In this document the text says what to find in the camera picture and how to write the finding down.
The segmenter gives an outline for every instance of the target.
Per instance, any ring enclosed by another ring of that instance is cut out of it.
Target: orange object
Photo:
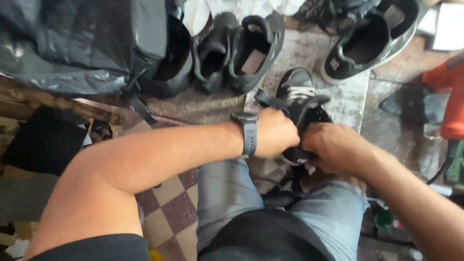
[[[422,75],[435,92],[451,92],[441,125],[441,136],[464,139],[464,52]]]

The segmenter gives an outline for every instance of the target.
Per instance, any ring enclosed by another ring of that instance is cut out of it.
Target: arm
[[[243,127],[226,122],[151,130],[81,151],[58,181],[25,259],[89,237],[142,235],[135,193],[196,166],[238,157],[243,139]],[[281,111],[259,115],[256,156],[271,157],[298,143],[296,127]]]
[[[355,176],[373,186],[413,235],[427,260],[464,260],[464,210],[433,191],[396,158],[354,130],[312,124],[303,147],[328,173]]]

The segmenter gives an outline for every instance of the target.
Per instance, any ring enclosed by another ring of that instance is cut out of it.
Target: hand
[[[266,108],[259,114],[255,156],[273,158],[298,144],[298,130],[282,111]]]
[[[318,159],[309,164],[325,173],[358,176],[370,169],[372,158],[386,153],[347,125],[312,123],[302,138],[303,150]]]

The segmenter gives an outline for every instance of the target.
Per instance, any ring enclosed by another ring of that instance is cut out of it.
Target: forearm
[[[110,186],[133,194],[242,151],[242,130],[232,122],[156,129],[91,146],[75,157],[65,174],[99,175]]]
[[[428,260],[464,260],[464,210],[380,152],[362,175],[413,235]]]

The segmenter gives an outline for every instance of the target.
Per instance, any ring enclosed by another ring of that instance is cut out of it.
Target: black sneaker
[[[332,122],[322,105],[330,100],[328,96],[316,95],[310,72],[306,68],[294,68],[284,75],[276,92],[276,97],[287,100],[287,114],[298,129],[300,137],[305,134],[312,122]],[[284,151],[281,158],[291,166],[305,164],[313,153],[301,150],[299,147]]]
[[[406,47],[426,12],[416,0],[382,0],[340,37],[321,67],[322,78],[339,85],[387,63]]]
[[[251,91],[270,68],[284,43],[285,23],[273,12],[266,19],[257,15],[242,21],[232,42],[228,74],[232,89],[240,94]]]
[[[217,15],[211,26],[193,39],[193,71],[207,94],[217,93],[224,82],[230,60],[233,31],[237,18],[230,12]]]

